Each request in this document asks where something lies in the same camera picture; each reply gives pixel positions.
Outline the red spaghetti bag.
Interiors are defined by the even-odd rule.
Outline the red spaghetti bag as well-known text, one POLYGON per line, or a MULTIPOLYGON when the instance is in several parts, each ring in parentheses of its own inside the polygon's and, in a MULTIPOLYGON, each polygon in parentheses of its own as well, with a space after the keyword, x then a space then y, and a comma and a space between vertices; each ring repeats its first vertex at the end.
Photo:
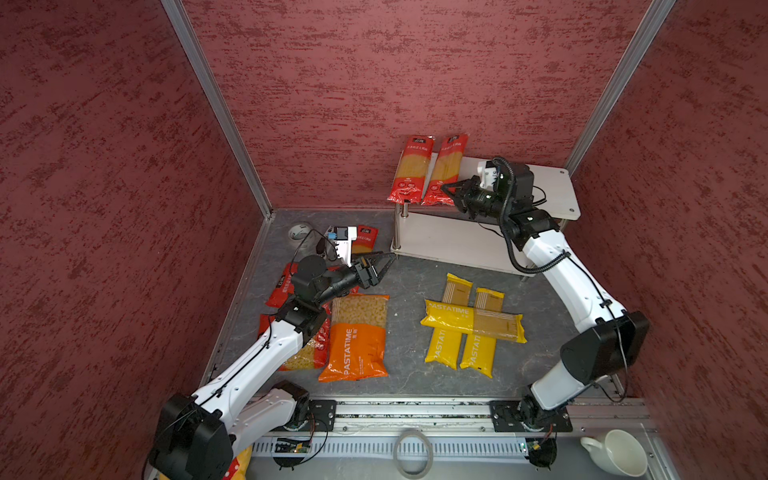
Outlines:
POLYGON ((453 200, 442 190, 442 187, 458 181, 468 140, 468 134, 459 134, 448 137, 442 142, 422 201, 423 205, 453 206, 453 200))
POLYGON ((397 204, 420 204, 431 163, 434 138, 410 136, 402 151, 387 200, 397 204))
POLYGON ((352 242, 351 253, 363 255, 374 251, 379 230, 367 225, 357 226, 357 238, 352 242))

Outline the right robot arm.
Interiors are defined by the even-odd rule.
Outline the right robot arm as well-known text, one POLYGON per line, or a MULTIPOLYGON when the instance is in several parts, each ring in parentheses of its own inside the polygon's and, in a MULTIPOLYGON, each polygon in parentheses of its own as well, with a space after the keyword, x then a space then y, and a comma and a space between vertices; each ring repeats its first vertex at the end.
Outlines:
POLYGON ((578 336, 560 349, 558 363, 530 385, 513 419, 528 431, 550 428, 567 404, 604 377, 628 372, 650 322, 628 311, 594 278, 566 241, 558 223, 534 198, 534 174, 525 164, 495 157, 467 180, 442 192, 469 218, 496 221, 512 266, 543 275, 572 317, 578 336))

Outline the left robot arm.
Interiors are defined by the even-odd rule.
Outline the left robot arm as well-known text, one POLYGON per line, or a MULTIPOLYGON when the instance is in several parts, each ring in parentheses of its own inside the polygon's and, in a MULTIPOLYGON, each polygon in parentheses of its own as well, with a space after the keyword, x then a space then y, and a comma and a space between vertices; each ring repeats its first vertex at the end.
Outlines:
POLYGON ((267 331, 215 379, 165 403, 148 465, 169 479, 222 479, 235 457, 264 434, 302 424, 306 390, 281 382, 259 397, 259 389, 316 336, 328 317, 326 304, 355 287, 378 285, 396 258, 376 252, 337 269, 317 255, 303 258, 291 279, 294 293, 267 331))

